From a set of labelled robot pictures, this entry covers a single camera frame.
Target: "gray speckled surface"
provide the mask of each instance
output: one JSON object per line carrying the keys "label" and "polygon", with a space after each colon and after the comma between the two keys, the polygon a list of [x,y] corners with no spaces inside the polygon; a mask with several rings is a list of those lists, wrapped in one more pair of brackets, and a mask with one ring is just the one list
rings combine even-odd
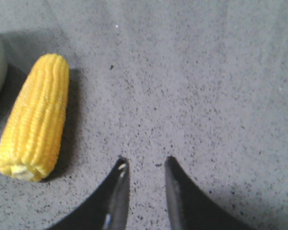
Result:
{"label": "gray speckled surface", "polygon": [[0,175],[0,230],[59,221],[120,154],[131,164],[128,229],[169,229],[174,155],[232,215],[288,230],[288,1],[192,2],[0,0],[11,64],[0,136],[40,55],[58,52],[72,69],[58,165],[45,183]]}

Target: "speckled floor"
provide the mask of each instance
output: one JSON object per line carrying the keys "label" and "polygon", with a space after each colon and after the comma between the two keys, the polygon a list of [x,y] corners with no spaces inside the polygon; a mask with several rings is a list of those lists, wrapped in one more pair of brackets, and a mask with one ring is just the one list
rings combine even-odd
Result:
{"label": "speckled floor", "polygon": [[0,136],[40,55],[72,69],[58,165],[44,183],[0,175],[0,230],[59,221],[118,155],[131,165],[129,230],[169,229],[169,155],[232,215],[288,230],[288,1],[207,2],[0,0]]}

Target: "gray countertop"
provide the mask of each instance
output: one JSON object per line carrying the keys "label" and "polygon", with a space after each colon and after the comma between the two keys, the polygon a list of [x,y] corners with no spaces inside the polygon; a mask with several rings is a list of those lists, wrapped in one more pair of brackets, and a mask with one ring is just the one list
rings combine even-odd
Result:
{"label": "gray countertop", "polygon": [[0,136],[39,56],[71,67],[57,167],[44,183],[0,174],[0,230],[59,221],[118,155],[131,165],[127,229],[169,229],[173,155],[227,212],[288,230],[288,1],[0,0],[0,39]]}

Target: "corn cob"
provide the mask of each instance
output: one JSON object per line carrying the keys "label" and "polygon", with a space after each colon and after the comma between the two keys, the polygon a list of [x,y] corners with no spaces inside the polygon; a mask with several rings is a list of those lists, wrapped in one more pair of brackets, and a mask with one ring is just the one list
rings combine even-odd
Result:
{"label": "corn cob", "polygon": [[57,54],[41,56],[15,101],[0,140],[0,172],[40,181],[54,169],[68,100],[69,66]]}

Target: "yellow corn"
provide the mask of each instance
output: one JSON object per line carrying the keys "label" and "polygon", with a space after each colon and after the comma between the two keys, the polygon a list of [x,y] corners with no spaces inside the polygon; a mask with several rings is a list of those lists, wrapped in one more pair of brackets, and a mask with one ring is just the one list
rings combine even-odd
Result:
{"label": "yellow corn", "polygon": [[0,141],[0,172],[40,181],[54,169],[68,99],[69,66],[57,54],[41,56],[15,101]]}

